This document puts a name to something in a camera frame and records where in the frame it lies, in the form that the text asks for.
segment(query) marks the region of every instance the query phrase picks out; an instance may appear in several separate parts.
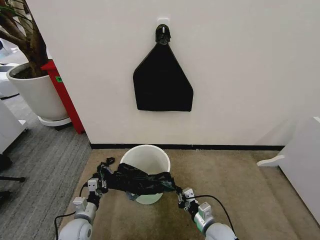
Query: black baseboard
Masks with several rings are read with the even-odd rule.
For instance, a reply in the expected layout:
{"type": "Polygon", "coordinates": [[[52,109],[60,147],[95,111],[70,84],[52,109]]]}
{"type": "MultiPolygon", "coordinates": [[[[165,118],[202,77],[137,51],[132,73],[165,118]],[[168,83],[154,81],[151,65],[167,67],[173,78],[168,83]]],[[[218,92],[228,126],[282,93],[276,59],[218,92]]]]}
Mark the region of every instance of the black baseboard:
{"type": "MultiPolygon", "coordinates": [[[[141,144],[91,144],[92,149],[131,149],[141,144]]],[[[191,144],[152,144],[161,149],[182,149],[182,150],[264,150],[280,151],[285,146],[276,145],[191,145],[191,144]]]]}

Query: potted plant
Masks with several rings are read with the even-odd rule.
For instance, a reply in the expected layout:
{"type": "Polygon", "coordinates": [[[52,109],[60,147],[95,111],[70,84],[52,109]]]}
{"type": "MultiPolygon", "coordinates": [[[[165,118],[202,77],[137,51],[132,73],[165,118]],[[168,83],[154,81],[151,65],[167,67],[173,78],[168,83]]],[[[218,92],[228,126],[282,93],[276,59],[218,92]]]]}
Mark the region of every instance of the potted plant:
{"type": "Polygon", "coordinates": [[[19,47],[28,59],[7,72],[41,123],[60,126],[69,121],[66,109],[46,71],[47,47],[25,0],[0,0],[0,38],[19,47]]]}

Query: white cabinet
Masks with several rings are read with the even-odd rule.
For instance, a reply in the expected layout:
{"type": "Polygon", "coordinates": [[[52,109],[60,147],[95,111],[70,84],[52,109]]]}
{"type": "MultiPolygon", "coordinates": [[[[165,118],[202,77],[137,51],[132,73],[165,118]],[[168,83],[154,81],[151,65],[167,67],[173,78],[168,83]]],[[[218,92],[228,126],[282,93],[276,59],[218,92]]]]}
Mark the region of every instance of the white cabinet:
{"type": "Polygon", "coordinates": [[[277,156],[257,165],[279,166],[320,224],[320,117],[306,121],[277,156]]]}
{"type": "Polygon", "coordinates": [[[0,100],[0,154],[25,130],[26,121],[18,120],[0,100]]]}

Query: gray carpet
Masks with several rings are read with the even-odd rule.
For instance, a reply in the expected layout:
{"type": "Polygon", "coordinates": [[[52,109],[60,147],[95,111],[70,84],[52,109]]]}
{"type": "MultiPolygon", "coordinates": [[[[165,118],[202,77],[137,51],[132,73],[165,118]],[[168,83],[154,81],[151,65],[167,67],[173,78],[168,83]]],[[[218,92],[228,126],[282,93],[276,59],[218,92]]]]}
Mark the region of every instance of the gray carpet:
{"type": "Polygon", "coordinates": [[[20,95],[3,102],[28,130],[5,152],[13,165],[0,175],[27,180],[0,181],[0,191],[12,192],[0,206],[0,239],[53,239],[54,218],[66,211],[89,158],[88,137],[72,126],[57,131],[42,125],[20,95]]]}

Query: beige carpet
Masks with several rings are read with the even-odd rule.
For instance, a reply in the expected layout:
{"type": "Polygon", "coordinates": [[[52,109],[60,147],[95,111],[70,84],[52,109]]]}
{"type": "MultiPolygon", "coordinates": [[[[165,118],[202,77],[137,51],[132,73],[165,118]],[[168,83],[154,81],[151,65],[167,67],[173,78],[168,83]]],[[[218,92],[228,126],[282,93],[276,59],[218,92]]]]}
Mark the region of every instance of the beige carpet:
{"type": "MultiPolygon", "coordinates": [[[[276,151],[165,150],[177,185],[191,187],[196,195],[210,194],[225,205],[240,240],[316,240],[320,228],[279,168],[259,168],[256,162],[276,151]]],[[[93,150],[82,173],[82,184],[106,157],[115,157],[116,170],[126,149],[93,150]]],[[[125,193],[110,190],[100,201],[92,240],[201,240],[189,213],[178,208],[175,193],[164,193],[153,205],[141,205],[125,193]]],[[[216,202],[217,221],[228,220],[216,202]]],[[[67,213],[73,212],[69,207],[67,213]]],[[[64,226],[72,217],[65,218],[64,226]]]]}

